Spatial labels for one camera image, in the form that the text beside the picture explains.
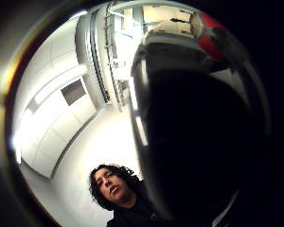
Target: white wall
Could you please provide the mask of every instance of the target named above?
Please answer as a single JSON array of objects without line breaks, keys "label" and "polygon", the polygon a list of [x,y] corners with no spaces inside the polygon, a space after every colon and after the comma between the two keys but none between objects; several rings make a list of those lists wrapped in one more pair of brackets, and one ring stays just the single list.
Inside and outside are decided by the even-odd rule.
[{"label": "white wall", "polygon": [[53,219],[63,227],[80,226],[74,216],[64,208],[48,179],[34,173],[24,164],[20,166],[20,170],[26,178],[27,184],[34,196]]},{"label": "white wall", "polygon": [[[48,178],[70,139],[97,112],[81,79],[86,66],[78,64],[77,22],[66,22],[44,41],[27,66],[15,100],[17,153]],[[86,94],[68,106],[60,90],[77,79]],[[29,117],[24,116],[27,110]]]}]

